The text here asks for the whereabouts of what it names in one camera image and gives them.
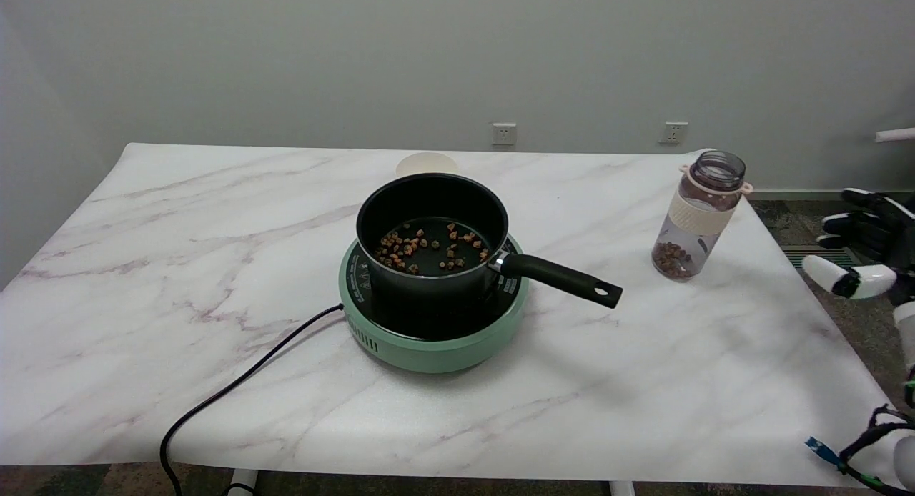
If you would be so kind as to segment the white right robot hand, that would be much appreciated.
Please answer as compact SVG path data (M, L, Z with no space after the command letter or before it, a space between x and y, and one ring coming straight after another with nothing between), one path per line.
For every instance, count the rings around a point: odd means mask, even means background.
M895 307L913 303L913 199L901 203L863 189L844 189L841 197L853 209L823 218L817 243L826 249L849 249L870 264L843 267L808 255L801 263L804 274L838 297L886 295Z

